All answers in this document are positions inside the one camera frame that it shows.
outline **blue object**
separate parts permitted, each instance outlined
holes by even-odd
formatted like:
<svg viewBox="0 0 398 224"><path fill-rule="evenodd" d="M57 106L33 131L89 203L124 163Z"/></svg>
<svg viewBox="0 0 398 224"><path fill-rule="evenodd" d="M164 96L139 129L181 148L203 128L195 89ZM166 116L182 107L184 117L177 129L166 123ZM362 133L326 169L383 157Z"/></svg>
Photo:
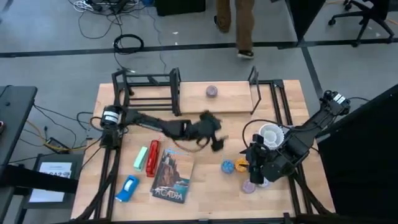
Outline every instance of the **blue object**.
<svg viewBox="0 0 398 224"><path fill-rule="evenodd" d="M137 188L139 179L133 175L129 175L123 184L122 190L116 195L116 199L120 202L128 202Z"/></svg>
<svg viewBox="0 0 398 224"><path fill-rule="evenodd" d="M153 6L154 0L141 0L145 6Z"/></svg>
<svg viewBox="0 0 398 224"><path fill-rule="evenodd" d="M221 164L221 170L226 174L232 174L234 172L234 163L232 160L224 160Z"/></svg>

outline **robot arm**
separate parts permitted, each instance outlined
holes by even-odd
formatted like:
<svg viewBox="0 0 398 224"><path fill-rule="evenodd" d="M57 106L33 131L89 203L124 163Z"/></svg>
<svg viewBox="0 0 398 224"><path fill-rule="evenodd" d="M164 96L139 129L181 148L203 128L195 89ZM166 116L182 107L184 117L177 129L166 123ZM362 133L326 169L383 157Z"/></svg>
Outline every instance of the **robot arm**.
<svg viewBox="0 0 398 224"><path fill-rule="evenodd" d="M153 131L163 133L166 137L183 141L197 141L197 145L205 147L210 140L211 148L214 152L219 151L224 146L224 139L217 139L215 132L221 129L221 121L214 117L209 111L200 115L200 120L194 124L190 120L171 120L165 121L159 118L142 114L137 110L124 110L120 106L107 106L104 109L100 123L103 128L103 147L117 147L119 145L118 130L123 130L128 125L138 125ZM206 139L204 145L199 144L202 139Z"/></svg>
<svg viewBox="0 0 398 224"><path fill-rule="evenodd" d="M349 100L337 92L326 91L320 103L320 110L307 122L286 133L285 140L277 150L267 149L264 138L258 134L253 135L252 143L242 152L249 162L251 182L262 184L263 177L274 182L293 174L295 168L308 156L315 136L337 116L349 113Z"/></svg>

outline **acadia book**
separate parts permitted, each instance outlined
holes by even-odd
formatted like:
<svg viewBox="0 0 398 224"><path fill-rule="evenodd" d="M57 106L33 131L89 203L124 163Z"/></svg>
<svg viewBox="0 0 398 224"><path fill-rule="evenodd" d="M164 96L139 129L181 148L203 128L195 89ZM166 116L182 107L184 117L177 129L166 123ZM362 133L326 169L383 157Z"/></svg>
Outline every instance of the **acadia book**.
<svg viewBox="0 0 398 224"><path fill-rule="evenodd" d="M184 203L187 198L194 158L179 149L166 149L159 162L152 196Z"/></svg>

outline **black table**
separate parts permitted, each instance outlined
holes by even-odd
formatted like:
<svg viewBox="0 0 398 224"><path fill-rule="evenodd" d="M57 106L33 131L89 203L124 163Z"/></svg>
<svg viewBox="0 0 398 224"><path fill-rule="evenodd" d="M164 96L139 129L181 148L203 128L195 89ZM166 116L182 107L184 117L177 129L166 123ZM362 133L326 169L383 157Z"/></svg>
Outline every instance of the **black table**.
<svg viewBox="0 0 398 224"><path fill-rule="evenodd" d="M14 148L34 104L34 86L0 86L0 223L6 216L13 195L26 195L30 188L75 193L78 181L43 174L23 166L9 165Z"/></svg>

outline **gray floor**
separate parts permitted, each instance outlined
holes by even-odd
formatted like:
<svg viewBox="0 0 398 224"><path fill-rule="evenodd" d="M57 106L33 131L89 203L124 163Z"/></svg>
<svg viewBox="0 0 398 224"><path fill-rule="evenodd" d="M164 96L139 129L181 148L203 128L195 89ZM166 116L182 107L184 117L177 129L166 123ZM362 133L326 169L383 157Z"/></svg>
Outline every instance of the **gray floor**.
<svg viewBox="0 0 398 224"><path fill-rule="evenodd" d="M234 42L234 24L229 34L220 34L212 24L215 13L214 1L207 1L207 10L198 14L157 17L155 9L134 12L138 19L123 17L124 33L137 34L146 46L159 45L153 28L161 31L162 45L211 44ZM309 29L306 40L353 39L360 26L358 19L339 19L334 27L328 27L331 15L343 12L340 4L324 6ZM256 27L255 42L296 40L290 16L283 1L271 4L256 1L254 10ZM103 49L119 35L119 28L112 26L109 34L98 40L89 40L80 35L77 20L80 16L67 0L14 1L0 24L0 52L28 52L51 50ZM391 19L398 14L391 13ZM398 33L398 26L389 24ZM83 32L89 36L103 34L109 21L104 17L85 14L81 20ZM377 25L370 23L364 38L386 37ZM338 90L346 96L373 98L398 83L398 65L395 62L398 44L312 47L309 52L320 83L324 90ZM319 105L308 68L300 49L277 50L275 47L254 49L256 59L249 62L238 60L235 49L181 50L163 52L167 71L179 67L183 80L243 80L253 65L262 79L300 80L310 114ZM163 65L158 52L118 56L119 61L137 73L161 73ZM110 74L118 68L113 54L72 55L55 57L0 58L0 85L34 85L39 88L36 104L48 109L74 116L79 111L92 111L98 85L110 82ZM354 107L363 102L354 102ZM85 138L81 128L57 115L50 114L60 124L72 128L78 135L79 144ZM72 145L73 136L54 126L49 120L32 110L29 120L40 127L48 126L50 136ZM39 144L29 133L21 138ZM12 160L48 153L42 147L33 147L23 142L17 144ZM25 161L27 167L33 161ZM14 197L5 223L12 223L20 198ZM55 223L68 220L70 210L29 210L24 223Z"/></svg>

